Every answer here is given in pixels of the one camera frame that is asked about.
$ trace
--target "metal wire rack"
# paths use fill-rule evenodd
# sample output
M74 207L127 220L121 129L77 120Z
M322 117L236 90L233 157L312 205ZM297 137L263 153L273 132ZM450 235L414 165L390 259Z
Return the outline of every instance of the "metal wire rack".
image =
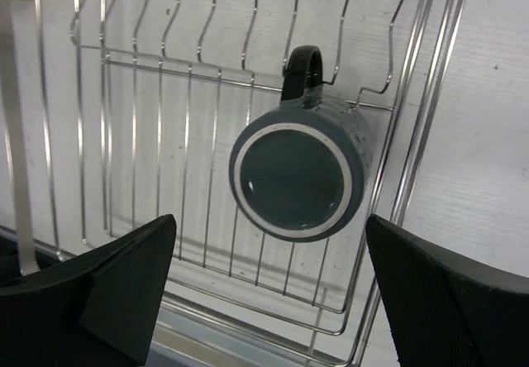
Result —
M340 87L338 76L342 67L354 67L349 64L354 58L344 49L354 10L351 0L341 0L341 11L329 15L334 26L326 36L334 37L326 37L323 52L334 60L326 83L345 90L347 101L365 110L377 133L378 164L353 222L341 233L307 245L258 232L239 214L227 186L231 144L252 118L276 103L297 27L302 27L303 37L314 27L300 23L300 16L304 12L307 20L308 13L317 14L307 0L278 0L272 8L282 20L266 20L263 28L261 17L274 13L262 1L73 0L69 38L74 54L67 65L77 103L78 155L70 164L79 175L68 182L54 171L55 148L60 145L54 142L54 131L63 125L50 117L49 89L51 82L60 80L46 64L50 50L45 3L35 0L49 242L63 259L172 212L179 232L166 308L265 343L306 365L360 365L380 301L364 258L362 227L372 212L389 211L392 221L403 223L465 0L392 2L393 10L380 22L384 28L374 28L384 29L377 37L387 46L386 72L374 77L382 87L360 85L355 96L347 80ZM282 6L287 1L290 6ZM191 13L187 17L186 8ZM409 21L403 21L396 37L394 27L404 8ZM217 16L222 20L215 23ZM271 57L266 51L273 43L267 38L285 21L286 39L276 44L284 46L283 53ZM188 43L193 42L193 29L198 38ZM226 41L229 47L222 44ZM413 86L417 66L426 72ZM406 128L401 122L413 88L419 103L408 115L411 126ZM365 101L366 96L375 102ZM407 153L395 160L396 181L387 185L398 132L404 134ZM79 189L79 205L61 205L57 189L72 184ZM386 206L381 202L384 193ZM61 217L65 220L76 209L79 214L72 213L68 220L79 218L79 234L61 233Z

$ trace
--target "mug handle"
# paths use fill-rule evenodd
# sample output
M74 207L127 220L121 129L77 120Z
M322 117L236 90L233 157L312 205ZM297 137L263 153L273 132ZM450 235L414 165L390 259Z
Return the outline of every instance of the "mug handle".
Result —
M308 88L323 84L322 53L317 46L299 46L288 59L284 71L281 101L294 100L305 94Z

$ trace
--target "mug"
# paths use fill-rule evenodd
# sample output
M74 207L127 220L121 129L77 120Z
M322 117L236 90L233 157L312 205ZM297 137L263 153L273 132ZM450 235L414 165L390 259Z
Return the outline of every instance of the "mug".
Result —
M229 162L239 209L259 229L286 241L319 241L355 215L373 159L355 106L323 96L322 54L294 49L279 106L239 135Z

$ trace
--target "black object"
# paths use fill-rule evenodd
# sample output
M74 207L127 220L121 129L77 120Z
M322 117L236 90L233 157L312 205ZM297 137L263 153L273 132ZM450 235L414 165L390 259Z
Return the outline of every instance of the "black object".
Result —
M160 217L86 254L1 283L2 365L144 365L175 236L174 218ZM9 267L12 255L3 258Z
M369 253L402 367L529 366L529 279L377 216Z
M342 229L364 195L372 156L364 118L322 95L322 55L293 50L279 107L253 121L231 152L231 191L260 229L318 241Z

